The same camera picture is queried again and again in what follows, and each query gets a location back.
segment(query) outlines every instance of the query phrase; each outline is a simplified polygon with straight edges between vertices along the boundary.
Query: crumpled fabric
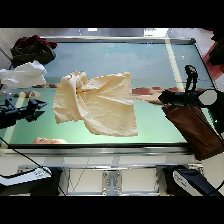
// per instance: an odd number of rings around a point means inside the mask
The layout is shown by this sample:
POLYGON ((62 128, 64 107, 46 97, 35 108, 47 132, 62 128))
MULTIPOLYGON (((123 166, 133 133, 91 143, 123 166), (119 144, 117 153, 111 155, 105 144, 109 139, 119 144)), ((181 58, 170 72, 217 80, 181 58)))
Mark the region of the crumpled fabric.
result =
POLYGON ((83 120, 93 134, 138 135, 130 73, 88 80, 85 72, 73 72, 58 85, 53 111, 58 124, 83 120))
POLYGON ((29 88, 34 85, 46 84, 44 75, 46 69, 38 61, 28 62, 14 70, 0 70, 1 84, 8 88, 29 88))

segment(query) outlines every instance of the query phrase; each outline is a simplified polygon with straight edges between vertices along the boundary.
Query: red object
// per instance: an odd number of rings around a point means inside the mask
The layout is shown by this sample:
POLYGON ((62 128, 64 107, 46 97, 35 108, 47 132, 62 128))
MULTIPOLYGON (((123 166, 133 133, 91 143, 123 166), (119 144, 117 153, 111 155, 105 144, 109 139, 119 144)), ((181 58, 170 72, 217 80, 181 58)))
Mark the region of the red object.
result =
POLYGON ((223 71, 224 71, 224 65, 212 65, 209 62, 209 59, 210 59, 210 55, 209 54, 214 49, 216 44, 217 43, 214 43, 211 46, 211 48, 209 49, 209 51, 203 56, 203 60, 204 60, 204 62, 206 64, 207 69, 208 69, 209 73, 211 74, 213 80, 216 80, 217 78, 219 78, 223 74, 223 71))
POLYGON ((46 39, 40 38, 37 35, 34 35, 32 37, 28 37, 28 38, 27 37, 19 38, 16 41, 14 47, 25 48, 27 46, 34 45, 36 42, 43 42, 46 45, 50 46, 52 49, 55 49, 57 47, 57 43, 55 43, 55 42, 48 42, 46 39))

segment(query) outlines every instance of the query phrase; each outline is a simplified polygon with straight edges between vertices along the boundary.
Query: floor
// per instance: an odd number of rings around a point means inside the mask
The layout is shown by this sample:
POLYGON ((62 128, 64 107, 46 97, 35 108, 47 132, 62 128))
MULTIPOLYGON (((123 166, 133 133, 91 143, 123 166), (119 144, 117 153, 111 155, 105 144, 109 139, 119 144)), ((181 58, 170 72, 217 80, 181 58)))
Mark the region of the floor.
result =
MULTIPOLYGON (((164 28, 164 29, 157 29, 157 28, 97 28, 96 29, 89 29, 89 28, 0 28, 0 47, 11 56, 10 48, 13 47, 16 40, 23 36, 32 36, 37 34, 39 36, 154 36, 154 37, 170 37, 170 38, 195 38, 199 48, 201 50, 202 55, 204 55, 209 48, 214 43, 211 40, 213 36, 212 32, 206 31, 201 28, 164 28)), ((0 52, 0 69, 7 69, 10 65, 9 60, 0 52)), ((217 86, 224 90, 224 76, 222 75, 218 80, 216 80, 217 86)), ((22 164, 29 164, 29 161, 24 158, 0 158, 0 173, 3 175, 11 175, 16 172, 16 169, 19 165, 22 164)), ((35 158, 37 162, 43 164, 46 159, 35 158)), ((205 167, 205 175, 207 176, 208 180, 213 184, 213 186, 217 187, 222 179, 223 171, 224 171, 224 155, 218 155, 211 159, 205 160, 203 165, 205 167)), ((55 159, 55 165, 58 163, 58 158, 55 159)), ((82 158, 78 160, 74 160, 75 164, 80 163, 82 158)), ((69 161, 64 161, 63 164, 71 164, 69 161)))

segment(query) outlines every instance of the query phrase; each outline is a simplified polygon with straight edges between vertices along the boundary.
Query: metal frame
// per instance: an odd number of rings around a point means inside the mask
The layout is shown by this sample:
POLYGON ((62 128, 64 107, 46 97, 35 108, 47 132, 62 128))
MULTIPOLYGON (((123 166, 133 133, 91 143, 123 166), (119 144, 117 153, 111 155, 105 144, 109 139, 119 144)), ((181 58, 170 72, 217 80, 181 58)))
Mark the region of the metal frame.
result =
MULTIPOLYGON (((155 37, 102 37, 102 36, 43 36, 48 41, 59 43, 133 43, 133 44, 165 44, 165 39, 169 39, 172 44, 195 44, 194 38, 155 38, 155 37)), ((95 145, 10 145, 9 148, 1 148, 2 156, 15 155, 12 149, 17 149, 21 153, 30 156, 152 156, 164 154, 193 154, 188 143, 158 143, 158 144, 95 144, 95 145)))

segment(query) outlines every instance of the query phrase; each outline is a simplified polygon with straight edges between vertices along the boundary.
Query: green reflective surface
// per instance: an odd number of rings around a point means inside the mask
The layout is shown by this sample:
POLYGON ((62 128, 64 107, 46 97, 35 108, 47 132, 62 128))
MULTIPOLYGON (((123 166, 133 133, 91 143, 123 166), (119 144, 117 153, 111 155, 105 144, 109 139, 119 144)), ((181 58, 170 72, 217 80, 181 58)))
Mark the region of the green reflective surface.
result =
MULTIPOLYGON (((191 64, 199 71, 200 88, 209 88, 212 83, 194 45, 172 45, 183 81, 186 81, 184 66, 191 64)), ((111 73, 130 72, 132 87, 175 87, 170 59, 165 44, 133 43, 59 43, 56 59, 46 65, 48 83, 58 83, 73 71, 85 71, 88 78, 111 73)), ((20 89, 14 92, 27 91, 20 89)), ((182 135, 168 121, 161 106, 135 100, 138 136, 113 137, 91 134, 83 121, 56 124, 52 110, 56 89, 33 89, 42 94, 39 98, 48 102, 45 113, 35 122, 17 122, 11 144, 31 144, 37 137, 64 139, 69 143, 163 143, 185 142, 182 135)))

